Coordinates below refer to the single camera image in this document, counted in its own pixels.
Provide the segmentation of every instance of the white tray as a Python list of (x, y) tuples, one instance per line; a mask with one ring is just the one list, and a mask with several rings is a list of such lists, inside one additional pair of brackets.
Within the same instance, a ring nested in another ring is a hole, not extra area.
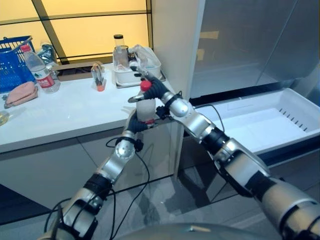
[[(128, 87), (134, 87), (134, 86), (139, 86), (141, 83), (140, 77), (136, 77), (133, 76), (133, 78), (136, 79), (136, 81), (132, 81), (132, 82), (121, 82), (119, 81), (118, 77), (116, 74), (114, 74), (114, 78), (115, 78), (115, 83), (116, 83), (116, 87), (117, 88), (128, 88)], [(161, 77), (158, 78), (160, 81), (164, 81), (165, 78), (163, 77), (163, 75), (161, 74)]]
[[(157, 58), (156, 54), (150, 47), (145, 47), (145, 49), (153, 55), (153, 57), (156, 59), (155, 61), (155, 67), (148, 68), (147, 70), (152, 73), (156, 78), (160, 79), (162, 77), (161, 74), (161, 63), (159, 59)], [(115, 81), (118, 86), (121, 87), (131, 87), (131, 86), (137, 86), (140, 84), (141, 80), (139, 77), (136, 77), (136, 72), (129, 69), (125, 72), (117, 72), (115, 68), (113, 68), (113, 72), (115, 75)]]
[[(214, 103), (225, 133), (262, 154), (320, 134), (320, 107), (290, 88)], [(215, 110), (197, 108), (222, 130)]]

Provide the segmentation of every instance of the water bottle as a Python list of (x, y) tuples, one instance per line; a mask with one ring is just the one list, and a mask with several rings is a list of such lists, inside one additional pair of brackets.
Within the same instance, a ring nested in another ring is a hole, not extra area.
[[(152, 86), (151, 82), (148, 80), (143, 80), (140, 83), (140, 92), (139, 95), (146, 92)], [(154, 123), (155, 121), (155, 112), (156, 112), (156, 100), (155, 99), (146, 99), (136, 102), (136, 114), (137, 119), (140, 122), (146, 124)]]
[(49, 70), (42, 59), (35, 54), (29, 45), (25, 44), (20, 47), (23, 52), (24, 61), (42, 90), (47, 93), (55, 93), (59, 90), (60, 81), (58, 79), (53, 80), (50, 76)]

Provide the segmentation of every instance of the pink cloth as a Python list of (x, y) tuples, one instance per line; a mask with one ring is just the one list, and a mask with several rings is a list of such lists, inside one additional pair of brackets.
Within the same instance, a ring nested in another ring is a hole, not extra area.
[(38, 88), (32, 81), (27, 81), (13, 89), (5, 101), (4, 107), (10, 108), (38, 97)]

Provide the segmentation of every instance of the plastic bottle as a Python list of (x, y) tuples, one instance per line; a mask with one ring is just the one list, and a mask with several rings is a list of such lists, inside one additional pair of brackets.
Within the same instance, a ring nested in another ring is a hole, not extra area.
[[(140, 83), (141, 91), (139, 94), (143, 94), (152, 86), (151, 82), (148, 80), (143, 80)], [(138, 101), (136, 103), (136, 114), (137, 119), (140, 122), (146, 124), (151, 124), (155, 121), (155, 112), (156, 112), (156, 100), (155, 99), (146, 99)]]
[(42, 59), (31, 50), (29, 45), (22, 45), (20, 48), (23, 51), (26, 66), (39, 83), (42, 90), (47, 94), (58, 91), (60, 81), (58, 79), (52, 79), (50, 72)]
[(115, 47), (112, 53), (113, 66), (117, 72), (127, 72), (129, 70), (128, 46), (125, 45), (122, 34), (113, 35)]
[(0, 126), (9, 120), (9, 113), (7, 111), (0, 111)]

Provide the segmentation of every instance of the bottle label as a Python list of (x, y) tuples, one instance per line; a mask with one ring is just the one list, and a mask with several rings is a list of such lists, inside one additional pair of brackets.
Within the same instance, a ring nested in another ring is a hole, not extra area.
[(55, 81), (50, 76), (49, 70), (46, 67), (39, 71), (32, 71), (32, 75), (43, 89), (49, 88), (55, 84)]

